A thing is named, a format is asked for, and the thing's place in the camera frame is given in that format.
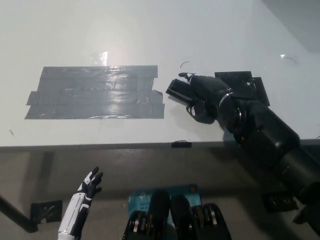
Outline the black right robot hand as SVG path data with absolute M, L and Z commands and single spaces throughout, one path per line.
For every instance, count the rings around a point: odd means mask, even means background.
M 218 109 L 222 102 L 232 94 L 232 90 L 218 77 L 196 75 L 189 72 L 181 72 L 179 77 L 186 79 L 195 95 L 187 112 L 199 123 L 212 124 L 218 119 Z

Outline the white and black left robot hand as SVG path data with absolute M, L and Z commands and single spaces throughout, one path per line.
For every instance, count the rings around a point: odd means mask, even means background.
M 84 178 L 80 184 L 77 192 L 85 194 L 86 199 L 92 199 L 102 188 L 99 184 L 102 181 L 103 172 L 99 172 L 99 167 L 96 166 L 88 175 Z

